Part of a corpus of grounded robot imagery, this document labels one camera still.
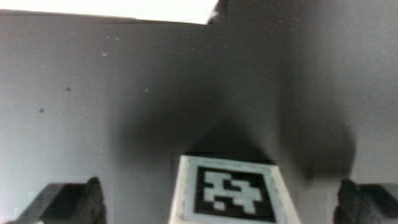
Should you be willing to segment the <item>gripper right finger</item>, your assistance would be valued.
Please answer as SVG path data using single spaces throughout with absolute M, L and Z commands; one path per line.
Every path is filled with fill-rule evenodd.
M 340 180 L 331 224 L 398 224 L 398 183 Z

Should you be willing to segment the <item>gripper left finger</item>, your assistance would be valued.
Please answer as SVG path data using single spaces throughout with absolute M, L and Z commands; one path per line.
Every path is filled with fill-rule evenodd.
M 6 224 L 106 224 L 99 178 L 84 183 L 49 183 Z

